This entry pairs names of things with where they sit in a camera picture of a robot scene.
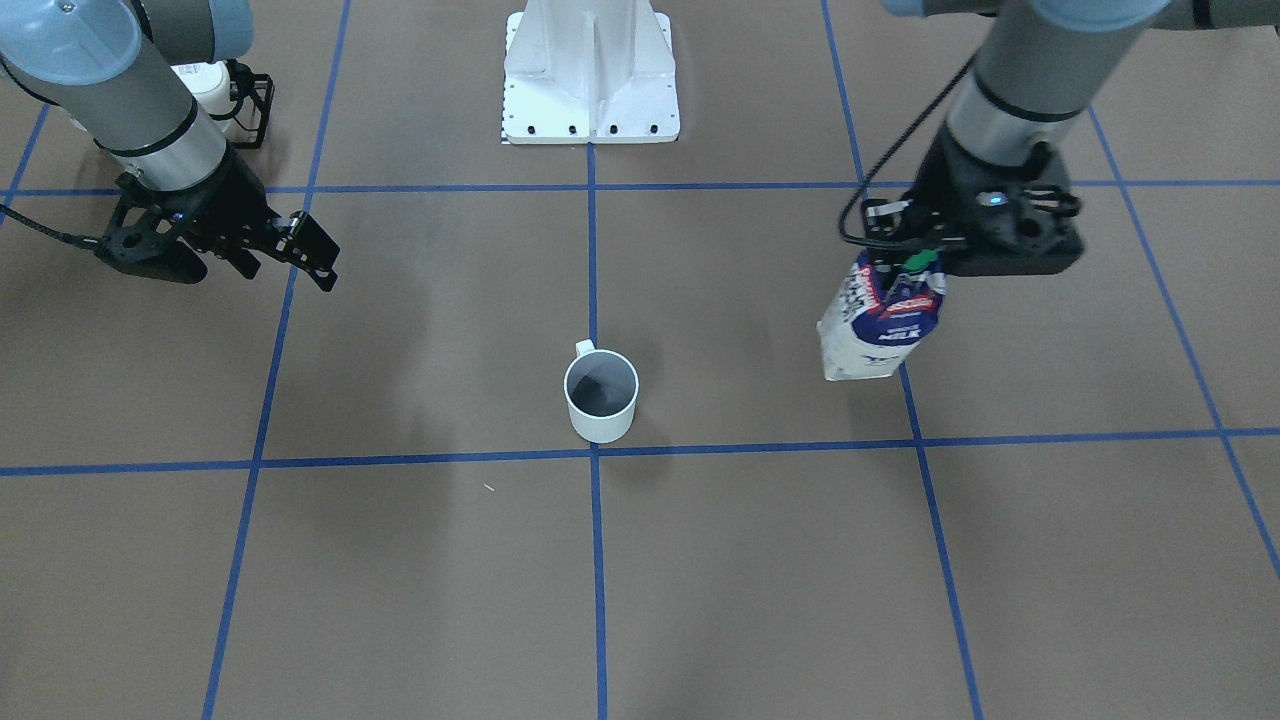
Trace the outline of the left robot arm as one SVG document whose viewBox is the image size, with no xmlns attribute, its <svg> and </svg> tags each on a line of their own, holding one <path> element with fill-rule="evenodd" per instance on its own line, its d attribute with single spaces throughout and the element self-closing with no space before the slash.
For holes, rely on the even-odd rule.
<svg viewBox="0 0 1280 720">
<path fill-rule="evenodd" d="M 1147 29 L 1275 26 L 1275 1 L 887 1 L 899 17 L 988 15 L 899 201 L 855 192 L 838 219 L 883 269 L 927 252 L 951 275 L 1053 275 L 1084 252 L 1060 145 Z"/>
</svg>

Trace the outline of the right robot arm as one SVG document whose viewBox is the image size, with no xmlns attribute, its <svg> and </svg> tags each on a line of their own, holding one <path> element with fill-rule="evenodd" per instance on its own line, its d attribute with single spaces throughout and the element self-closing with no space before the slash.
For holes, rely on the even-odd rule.
<svg viewBox="0 0 1280 720">
<path fill-rule="evenodd" d="M 252 279 L 266 256 L 334 287 L 339 246 L 306 211 L 270 208 L 221 118 L 177 74 L 225 63 L 233 99 L 269 119 L 273 83 L 241 63 L 253 44 L 247 1 L 5 1 L 1 20 L 4 73 L 122 164 L 104 233 L 55 240 L 155 281 L 201 282 L 205 255 Z"/>
</svg>

